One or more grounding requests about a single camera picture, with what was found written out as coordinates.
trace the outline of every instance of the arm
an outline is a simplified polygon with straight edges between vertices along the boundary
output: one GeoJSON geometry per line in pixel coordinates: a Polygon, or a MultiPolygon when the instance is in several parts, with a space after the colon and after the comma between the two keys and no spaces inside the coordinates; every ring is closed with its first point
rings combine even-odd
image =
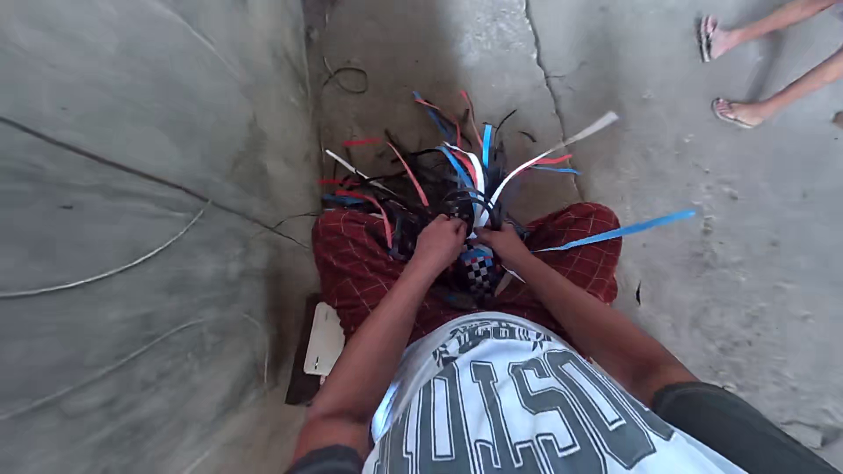
{"type": "Polygon", "coordinates": [[[579,288],[534,256],[511,225],[501,232],[476,229],[542,304],[600,366],[648,406],[666,385],[697,380],[664,346],[619,311],[579,288]]]}
{"type": "Polygon", "coordinates": [[[343,444],[365,459],[369,424],[389,388],[433,280],[459,255],[465,223],[440,215],[419,235],[398,281],[342,350],[308,409],[293,459],[343,444]]]}

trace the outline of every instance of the white t-shirt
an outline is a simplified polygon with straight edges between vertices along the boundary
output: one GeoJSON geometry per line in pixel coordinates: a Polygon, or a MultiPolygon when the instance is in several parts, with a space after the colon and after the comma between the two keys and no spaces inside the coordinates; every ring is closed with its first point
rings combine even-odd
{"type": "Polygon", "coordinates": [[[411,344],[363,472],[744,472],[528,320],[486,312],[411,344]]]}

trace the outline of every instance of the crack in concrete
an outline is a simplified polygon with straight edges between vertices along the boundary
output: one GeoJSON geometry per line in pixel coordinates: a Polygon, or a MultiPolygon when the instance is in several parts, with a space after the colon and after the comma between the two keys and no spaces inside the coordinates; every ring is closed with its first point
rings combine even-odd
{"type": "MultiPolygon", "coordinates": [[[[533,34],[533,43],[535,46],[535,63],[539,67],[539,69],[541,69],[541,75],[545,80],[545,87],[547,88],[547,93],[550,94],[550,100],[553,101],[553,113],[556,114],[556,118],[559,120],[561,140],[564,140],[565,123],[562,120],[562,110],[559,106],[559,100],[556,98],[556,95],[553,94],[553,88],[550,86],[550,80],[555,76],[550,75],[550,72],[545,66],[545,62],[541,59],[541,40],[539,39],[539,32],[535,28],[535,21],[533,20],[533,9],[530,5],[530,2],[531,0],[524,0],[524,17],[527,19],[527,25],[529,27],[530,32],[533,34]]],[[[574,190],[577,192],[577,195],[580,197],[580,200],[583,200],[583,192],[580,191],[580,186],[577,182],[578,179],[576,176],[574,176],[574,190]]]]}
{"type": "Polygon", "coordinates": [[[91,160],[93,160],[93,161],[95,161],[99,164],[104,164],[105,166],[109,166],[109,167],[114,168],[116,170],[120,170],[120,171],[123,171],[125,173],[129,173],[130,175],[135,175],[135,176],[137,176],[141,179],[150,180],[150,181],[158,183],[160,185],[167,186],[167,187],[182,191],[185,194],[187,194],[189,196],[192,196],[192,197],[195,197],[195,198],[198,198],[198,199],[201,199],[204,202],[210,202],[212,206],[214,206],[214,207],[216,207],[220,210],[223,210],[227,213],[232,213],[232,214],[237,215],[241,218],[244,218],[244,219],[252,222],[253,224],[260,225],[261,227],[263,227],[266,230],[269,230],[270,232],[272,232],[275,235],[280,235],[281,237],[283,237],[285,239],[288,239],[288,240],[291,240],[292,242],[295,242],[296,245],[300,245],[305,249],[310,248],[307,245],[305,245],[305,244],[299,242],[298,240],[294,239],[293,237],[290,237],[289,235],[284,234],[283,232],[280,232],[280,231],[276,230],[274,226],[264,224],[258,218],[253,218],[249,214],[242,213],[242,212],[238,211],[237,209],[234,209],[234,208],[228,207],[224,204],[220,204],[218,202],[215,202],[212,199],[210,199],[208,197],[205,197],[201,193],[199,193],[197,191],[193,191],[192,189],[190,189],[188,187],[184,187],[184,186],[182,186],[180,184],[177,184],[177,183],[174,183],[173,181],[170,181],[170,180],[165,180],[165,178],[160,178],[156,175],[151,175],[151,174],[149,174],[145,171],[136,170],[136,169],[134,169],[130,166],[126,166],[124,164],[117,163],[117,162],[115,162],[111,159],[108,159],[104,156],[100,156],[98,154],[89,152],[88,150],[80,148],[80,147],[78,147],[76,145],[73,145],[71,143],[63,142],[62,140],[59,140],[57,138],[50,137],[49,135],[46,135],[45,133],[39,132],[39,131],[35,130],[34,128],[27,127],[26,125],[24,125],[20,122],[14,121],[12,119],[9,119],[7,117],[0,116],[0,123],[6,125],[8,127],[12,127],[15,130],[18,130],[19,132],[26,133],[27,135],[30,135],[31,137],[38,138],[39,140],[41,140],[43,142],[46,142],[46,143],[49,143],[50,145],[53,145],[54,147],[58,147],[58,148],[61,148],[65,151],[68,151],[70,153],[77,154],[77,155],[79,155],[83,158],[91,159],[91,160]]]}

